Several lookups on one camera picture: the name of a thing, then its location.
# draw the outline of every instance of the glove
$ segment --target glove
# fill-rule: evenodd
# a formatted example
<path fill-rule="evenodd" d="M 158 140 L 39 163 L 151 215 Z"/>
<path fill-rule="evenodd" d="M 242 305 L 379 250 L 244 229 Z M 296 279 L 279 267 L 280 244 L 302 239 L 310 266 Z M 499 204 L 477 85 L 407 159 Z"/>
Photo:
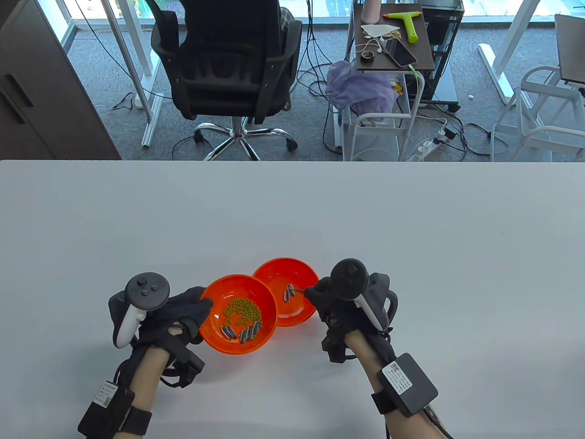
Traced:
<path fill-rule="evenodd" d="M 307 288 L 304 294 L 317 309 L 321 321 L 328 326 L 327 335 L 321 345 L 329 354 L 331 362 L 343 363 L 347 359 L 355 358 L 345 355 L 345 336 L 352 331 L 360 331 L 386 364 L 396 359 L 388 334 L 392 328 L 386 332 L 378 331 L 353 300 L 339 299 L 330 277 L 324 277 L 313 288 Z"/>
<path fill-rule="evenodd" d="M 186 346 L 189 343 L 201 343 L 199 328 L 213 306 L 210 299 L 201 300 L 203 291 L 204 287 L 189 288 L 184 293 L 168 299 L 159 309 L 147 313 L 146 318 L 140 323 L 138 339 L 130 343 L 133 348 L 132 355 L 120 364 L 114 377 L 115 382 L 129 388 L 146 350 L 152 345 L 166 349 L 171 354 L 163 375 L 180 377 L 174 384 L 161 378 L 163 383 L 171 387 L 185 387 L 193 381 L 205 363 Z M 171 335 L 168 331 L 171 327 L 182 329 L 181 334 Z"/>
<path fill-rule="evenodd" d="M 140 323 L 136 345 L 159 346 L 157 342 L 168 334 L 171 327 L 183 330 L 182 334 L 173 336 L 180 339 L 183 346 L 201 343 L 203 339 L 199 335 L 199 328 L 214 305 L 211 299 L 201 300 L 203 291 L 205 291 L 203 287 L 189 288 L 184 293 L 168 299 L 159 309 L 147 313 L 146 318 Z"/>

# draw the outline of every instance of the purple cloth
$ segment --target purple cloth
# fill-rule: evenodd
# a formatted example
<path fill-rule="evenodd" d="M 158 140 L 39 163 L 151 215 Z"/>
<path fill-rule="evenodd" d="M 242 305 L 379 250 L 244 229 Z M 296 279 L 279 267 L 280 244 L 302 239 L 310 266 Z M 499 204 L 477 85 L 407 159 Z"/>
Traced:
<path fill-rule="evenodd" d="M 392 90 L 384 73 L 364 74 L 355 70 L 353 63 L 337 61 L 327 72 L 329 102 L 337 109 L 348 105 L 359 114 L 392 113 L 398 93 Z"/>

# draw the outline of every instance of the hand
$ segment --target hand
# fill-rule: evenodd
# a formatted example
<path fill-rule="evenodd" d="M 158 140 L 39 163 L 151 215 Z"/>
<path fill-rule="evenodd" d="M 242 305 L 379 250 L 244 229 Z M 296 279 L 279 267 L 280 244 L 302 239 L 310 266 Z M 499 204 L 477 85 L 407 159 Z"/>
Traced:
<path fill-rule="evenodd" d="M 377 332 L 367 315 L 358 308 L 353 300 L 338 298 L 333 291 L 331 278 L 324 277 L 315 287 L 305 290 L 305 297 L 317 309 L 321 321 L 329 327 L 328 334 L 342 342 L 345 335 L 359 330 L 363 334 Z"/>
<path fill-rule="evenodd" d="M 184 293 L 171 297 L 159 309 L 147 313 L 146 318 L 140 323 L 138 340 L 131 343 L 132 355 L 119 368 L 118 383 L 126 387 L 130 385 L 140 361 L 150 346 L 159 346 L 167 351 L 169 351 L 167 346 L 174 347 L 170 349 L 171 351 L 181 352 L 182 350 L 184 357 L 180 356 L 177 359 L 169 352 L 171 355 L 167 367 L 173 364 L 177 372 L 188 369 L 185 361 L 192 358 L 194 354 L 185 347 L 189 343 L 202 342 L 199 328 L 209 316 L 213 306 L 210 299 L 201 300 L 203 291 L 205 291 L 203 287 L 189 288 Z M 190 381 L 180 380 L 181 387 L 189 383 Z"/>
<path fill-rule="evenodd" d="M 343 363 L 348 359 L 345 355 L 345 348 L 348 347 L 346 341 L 356 335 L 357 331 L 363 335 L 358 339 L 366 341 L 383 362 L 388 364 L 396 358 L 390 345 L 390 337 L 382 335 L 353 300 L 339 299 L 333 291 L 329 277 L 321 279 L 315 287 L 307 288 L 305 297 L 317 309 L 321 321 L 328 326 L 327 337 L 322 346 L 332 362 Z"/>
<path fill-rule="evenodd" d="M 204 287 L 189 288 L 182 294 L 171 297 L 162 307 L 149 311 L 139 328 L 138 344 L 153 342 L 165 332 L 176 333 L 186 346 L 189 343 L 199 344 L 203 341 L 199 328 L 209 316 L 213 302 L 202 299 Z"/>

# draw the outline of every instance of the office chair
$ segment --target office chair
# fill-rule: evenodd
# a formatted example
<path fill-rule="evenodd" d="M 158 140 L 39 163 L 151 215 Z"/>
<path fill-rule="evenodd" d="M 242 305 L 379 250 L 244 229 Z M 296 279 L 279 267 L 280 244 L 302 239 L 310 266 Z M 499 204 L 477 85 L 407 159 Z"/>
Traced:
<path fill-rule="evenodd" d="M 289 89 L 297 75 L 301 22 L 280 28 L 278 0 L 146 0 L 155 26 L 151 36 L 171 83 L 173 102 L 186 119 L 198 114 L 229 116 L 232 127 L 203 123 L 201 131 L 228 137 L 205 160 L 215 160 L 235 143 L 250 160 L 260 160 L 249 138 L 282 136 L 289 151 L 293 137 L 278 128 L 247 130 L 290 109 Z"/>

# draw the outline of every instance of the cabinet handle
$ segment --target cabinet handle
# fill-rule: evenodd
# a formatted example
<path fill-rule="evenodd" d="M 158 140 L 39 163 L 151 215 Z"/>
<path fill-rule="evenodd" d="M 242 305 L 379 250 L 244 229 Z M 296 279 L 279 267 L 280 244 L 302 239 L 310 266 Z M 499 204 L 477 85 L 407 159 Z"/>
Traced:
<path fill-rule="evenodd" d="M 5 96 L 5 94 L 2 93 L 1 91 L 0 91 L 0 102 L 2 102 L 8 108 L 8 112 L 12 115 L 12 117 L 14 117 L 14 120 L 16 121 L 17 124 L 19 124 L 19 125 L 26 124 L 25 120 L 22 118 L 22 116 L 20 115 L 18 110 L 16 108 L 14 108 L 14 106 L 12 105 L 10 100 L 8 100 L 8 98 Z"/>
<path fill-rule="evenodd" d="M 16 78 L 12 75 L 5 75 L 6 80 L 12 86 L 12 88 L 16 91 L 18 96 L 22 99 L 22 102 L 25 103 L 27 107 L 34 107 L 33 102 L 30 100 L 29 96 L 26 94 L 26 91 L 20 86 Z"/>

